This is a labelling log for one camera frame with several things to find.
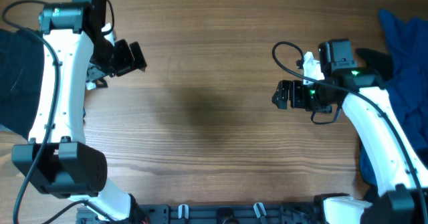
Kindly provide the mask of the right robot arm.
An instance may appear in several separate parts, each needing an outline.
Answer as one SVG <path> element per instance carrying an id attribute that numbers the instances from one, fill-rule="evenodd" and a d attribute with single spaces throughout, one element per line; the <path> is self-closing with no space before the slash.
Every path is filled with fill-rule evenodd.
<path id="1" fill-rule="evenodd" d="M 378 199 L 351 196 L 320 198 L 319 223 L 426 223 L 427 168 L 397 120 L 381 75 L 357 65 L 347 39 L 318 47 L 319 60 L 309 64 L 301 55 L 297 73 L 272 50 L 275 63 L 295 80 L 279 82 L 272 102 L 279 109 L 301 108 L 312 114 L 333 105 L 356 129 L 374 171 Z"/>

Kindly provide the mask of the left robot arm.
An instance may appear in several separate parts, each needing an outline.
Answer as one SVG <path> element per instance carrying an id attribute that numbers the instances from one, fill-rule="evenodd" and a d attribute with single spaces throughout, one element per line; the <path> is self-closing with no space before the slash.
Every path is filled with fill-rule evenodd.
<path id="1" fill-rule="evenodd" d="M 144 70 L 138 43 L 115 41 L 109 0 L 45 3 L 39 14 L 43 78 L 27 144 L 12 149 L 13 164 L 44 195 L 82 204 L 108 223 L 148 223 L 135 198 L 109 178 L 104 154 L 86 144 L 86 85 L 105 76 Z"/>

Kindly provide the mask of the folded grey shorts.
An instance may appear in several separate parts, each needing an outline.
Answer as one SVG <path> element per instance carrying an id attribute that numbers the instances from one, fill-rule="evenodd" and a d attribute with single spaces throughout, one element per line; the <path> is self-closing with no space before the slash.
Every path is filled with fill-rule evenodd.
<path id="1" fill-rule="evenodd" d="M 21 138 L 21 136 L 7 127 L 0 125 L 1 138 Z"/>

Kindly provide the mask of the black shorts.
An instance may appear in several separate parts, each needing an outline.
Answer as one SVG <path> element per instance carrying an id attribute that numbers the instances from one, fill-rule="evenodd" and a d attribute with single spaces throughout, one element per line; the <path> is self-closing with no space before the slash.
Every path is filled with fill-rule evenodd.
<path id="1" fill-rule="evenodd" d="M 27 139 L 39 104 L 43 44 L 28 33 L 1 30 L 1 125 Z"/>

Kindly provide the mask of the blue garment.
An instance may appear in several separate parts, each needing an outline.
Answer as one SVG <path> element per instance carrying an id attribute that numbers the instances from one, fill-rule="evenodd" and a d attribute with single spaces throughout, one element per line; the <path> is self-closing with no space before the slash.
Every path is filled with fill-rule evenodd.
<path id="1" fill-rule="evenodd" d="M 427 21 L 404 22 L 381 9 L 379 21 L 394 75 L 386 82 L 391 106 L 413 150 L 427 165 Z"/>

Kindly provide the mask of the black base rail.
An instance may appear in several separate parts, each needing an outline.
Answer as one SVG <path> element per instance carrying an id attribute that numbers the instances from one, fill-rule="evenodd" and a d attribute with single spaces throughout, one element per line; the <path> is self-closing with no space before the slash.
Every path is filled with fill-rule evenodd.
<path id="1" fill-rule="evenodd" d="M 269 205 L 261 202 L 252 205 L 141 205 L 148 215 L 147 223 L 163 224 L 223 224 L 321 223 L 319 209 L 312 203 L 283 203 Z"/>

